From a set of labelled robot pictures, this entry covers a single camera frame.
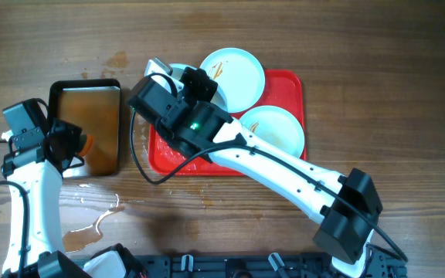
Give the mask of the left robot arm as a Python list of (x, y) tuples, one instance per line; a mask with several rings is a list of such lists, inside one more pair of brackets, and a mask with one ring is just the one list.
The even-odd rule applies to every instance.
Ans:
[(80, 127), (51, 117), (39, 98), (3, 110), (11, 129), (2, 175), (12, 190), (10, 277), (146, 277), (145, 267), (121, 244), (99, 251), (83, 266), (65, 254), (59, 217), (63, 172), (84, 165), (93, 143)]

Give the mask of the green orange sponge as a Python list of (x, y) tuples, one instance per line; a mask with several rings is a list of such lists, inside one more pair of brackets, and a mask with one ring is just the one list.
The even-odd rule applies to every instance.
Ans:
[(89, 134), (81, 134), (79, 137), (79, 144), (76, 154), (79, 157), (84, 157), (90, 151), (94, 142), (94, 137)]

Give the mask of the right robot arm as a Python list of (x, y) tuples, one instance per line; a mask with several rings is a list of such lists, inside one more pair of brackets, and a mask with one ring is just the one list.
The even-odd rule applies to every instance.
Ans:
[(151, 73), (133, 87), (127, 104), (186, 164), (202, 158), (233, 169), (296, 205), (319, 225), (313, 241), (332, 266), (360, 277), (382, 211), (371, 177), (357, 168), (349, 175), (321, 168), (267, 143), (211, 103), (217, 87), (202, 69), (185, 69), (180, 83)]

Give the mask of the white plate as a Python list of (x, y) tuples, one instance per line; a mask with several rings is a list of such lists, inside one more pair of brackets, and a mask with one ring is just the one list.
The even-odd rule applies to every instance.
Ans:
[(270, 105), (255, 107), (247, 111), (239, 121), (257, 137), (296, 158), (304, 153), (303, 127), (284, 108)]
[[(171, 63), (170, 67), (172, 68), (172, 73), (170, 74), (170, 77), (173, 79), (174, 83), (176, 85), (180, 85), (180, 79), (182, 77), (182, 74), (185, 70), (185, 68), (191, 68), (195, 70), (194, 66), (189, 66), (182, 63)], [(156, 63), (154, 63), (152, 60), (148, 61), (148, 65), (144, 71), (144, 75), (148, 76), (152, 73), (162, 73), (164, 75), (167, 75), (167, 73)], [(171, 87), (169, 86), (168, 82), (161, 76), (153, 76), (152, 79), (157, 82), (159, 85), (163, 86), (167, 91), (171, 90)], [(228, 112), (227, 107), (227, 99), (226, 96), (220, 86), (218, 86), (216, 93), (210, 100), (211, 103), (214, 103), (219, 108), (223, 109), (224, 111)]]
[(218, 83), (219, 95), (231, 114), (250, 109), (263, 95), (263, 66), (244, 49), (216, 50), (202, 61), (200, 68)]

